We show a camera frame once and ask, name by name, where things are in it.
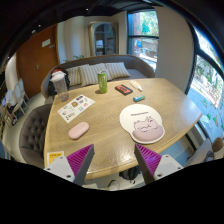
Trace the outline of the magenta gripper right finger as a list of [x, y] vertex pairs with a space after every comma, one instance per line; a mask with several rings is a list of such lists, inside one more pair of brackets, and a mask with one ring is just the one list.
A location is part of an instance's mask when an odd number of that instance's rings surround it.
[[160, 155], [140, 144], [135, 144], [134, 154], [146, 184], [150, 184], [183, 168], [170, 155]]

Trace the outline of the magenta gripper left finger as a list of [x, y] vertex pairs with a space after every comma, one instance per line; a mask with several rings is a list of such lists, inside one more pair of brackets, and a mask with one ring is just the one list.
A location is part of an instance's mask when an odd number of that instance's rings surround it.
[[94, 145], [88, 145], [67, 157], [57, 157], [45, 171], [82, 186], [94, 154]]

